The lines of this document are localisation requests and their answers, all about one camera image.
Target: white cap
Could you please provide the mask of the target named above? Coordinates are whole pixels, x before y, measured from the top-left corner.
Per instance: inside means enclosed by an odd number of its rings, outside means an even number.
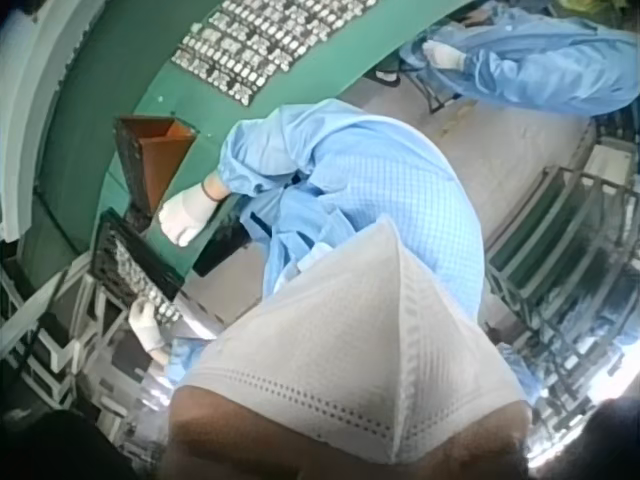
[[[414,462],[525,398],[387,218],[226,330],[184,384],[385,464]]]

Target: tiled floor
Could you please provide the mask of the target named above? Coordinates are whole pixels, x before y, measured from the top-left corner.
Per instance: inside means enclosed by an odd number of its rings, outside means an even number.
[[[467,191],[485,239],[545,166],[575,161],[574,152],[590,131],[583,118],[469,100],[431,116],[425,98],[407,81],[386,88],[362,79],[341,98],[371,113],[402,120],[438,145]],[[259,295],[261,278],[256,276],[262,271],[262,258],[257,251],[243,251],[206,278],[189,279],[188,292],[209,311],[232,321],[234,313]],[[479,321],[497,325],[509,317],[506,307],[485,289]]]

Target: white glove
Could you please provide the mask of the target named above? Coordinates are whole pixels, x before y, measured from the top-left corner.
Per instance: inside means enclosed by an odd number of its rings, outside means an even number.
[[[145,352],[156,350],[164,345],[158,323],[153,317],[154,309],[153,303],[146,298],[138,298],[131,304],[129,311],[129,325]]]
[[[462,71],[467,58],[460,50],[433,40],[422,45],[422,51],[434,68]]]
[[[206,226],[217,206],[199,183],[165,202],[158,215],[160,228],[172,243],[186,247]]]

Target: green table surface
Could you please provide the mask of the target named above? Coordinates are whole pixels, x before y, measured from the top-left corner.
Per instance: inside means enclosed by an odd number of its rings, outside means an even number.
[[[220,146],[239,120],[266,117],[285,104],[315,103],[336,97],[402,43],[465,3],[465,0],[380,0],[328,42],[316,45],[289,72],[275,74],[249,107],[167,61],[135,113],[176,116],[193,126],[198,137],[164,199],[202,181],[216,168]],[[105,178],[98,213],[110,206],[121,210],[127,202],[126,183],[116,154]],[[184,276],[233,204],[233,199],[225,202],[205,231],[188,247],[180,248],[169,242],[157,219],[146,233],[146,240]]]

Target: green workbench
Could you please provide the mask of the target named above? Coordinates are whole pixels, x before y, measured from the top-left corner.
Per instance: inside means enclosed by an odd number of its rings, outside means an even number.
[[[394,49],[465,3],[465,0],[380,0],[328,42],[311,49],[288,73],[275,74],[249,107],[167,61],[135,113],[176,116],[196,128],[198,136],[169,186],[165,200],[202,181],[216,168],[220,146],[239,120],[265,117],[284,104],[315,103],[336,97]],[[188,247],[170,243],[157,220],[146,233],[148,244],[181,275],[186,275],[232,208],[234,199],[230,200]],[[129,194],[116,155],[105,176],[98,213],[112,207],[123,214],[128,202]]]

